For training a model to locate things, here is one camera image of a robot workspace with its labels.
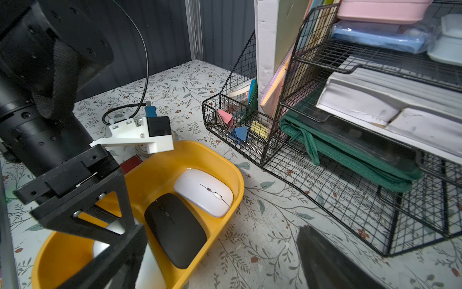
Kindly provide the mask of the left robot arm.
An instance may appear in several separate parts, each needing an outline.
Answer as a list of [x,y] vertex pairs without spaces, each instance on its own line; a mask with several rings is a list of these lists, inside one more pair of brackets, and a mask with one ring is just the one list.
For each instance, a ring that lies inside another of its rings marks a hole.
[[62,289],[133,289],[148,242],[119,164],[73,114],[78,91],[113,61],[68,1],[1,2],[1,152],[34,179],[14,191],[48,230],[107,245]]

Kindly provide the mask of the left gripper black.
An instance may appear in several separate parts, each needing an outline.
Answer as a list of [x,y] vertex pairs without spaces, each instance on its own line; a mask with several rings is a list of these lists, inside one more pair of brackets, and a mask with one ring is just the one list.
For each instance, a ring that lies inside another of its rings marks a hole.
[[[111,193],[117,196],[121,217],[96,204]],[[134,222],[123,171],[101,145],[38,176],[14,195],[25,205],[37,202],[31,215],[44,228],[109,244],[60,289],[135,288],[148,237],[144,226]],[[81,213],[107,224],[118,221],[123,230],[83,220]]]

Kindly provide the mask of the silver computer mouse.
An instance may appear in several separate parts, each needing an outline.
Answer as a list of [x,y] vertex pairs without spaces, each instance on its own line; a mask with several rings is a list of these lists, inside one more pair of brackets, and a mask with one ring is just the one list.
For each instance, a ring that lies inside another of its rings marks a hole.
[[[107,230],[122,235],[125,229],[120,220],[115,220],[105,227]],[[93,245],[93,257],[96,258],[103,252],[109,244],[95,241]],[[138,278],[135,283],[136,289],[166,289],[166,282],[161,272],[160,266],[150,247],[149,242],[146,245],[143,261],[141,263]]]

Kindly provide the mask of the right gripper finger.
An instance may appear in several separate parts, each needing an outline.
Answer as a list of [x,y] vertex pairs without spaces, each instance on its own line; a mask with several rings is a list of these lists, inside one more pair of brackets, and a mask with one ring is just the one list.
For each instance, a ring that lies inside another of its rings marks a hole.
[[384,287],[310,225],[300,227],[297,248],[310,289]]

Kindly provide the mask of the black computer mouse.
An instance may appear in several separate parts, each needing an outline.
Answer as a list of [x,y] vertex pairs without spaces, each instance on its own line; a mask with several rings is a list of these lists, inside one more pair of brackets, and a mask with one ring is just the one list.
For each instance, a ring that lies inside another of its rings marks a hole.
[[206,232],[193,213],[174,194],[152,202],[145,221],[172,264],[186,269],[207,242]]

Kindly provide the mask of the white computer mouse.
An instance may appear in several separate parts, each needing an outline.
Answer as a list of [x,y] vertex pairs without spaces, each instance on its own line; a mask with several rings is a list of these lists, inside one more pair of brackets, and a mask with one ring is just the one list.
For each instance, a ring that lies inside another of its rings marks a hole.
[[174,190],[209,215],[221,218],[233,203],[232,190],[212,175],[187,169],[174,183]]

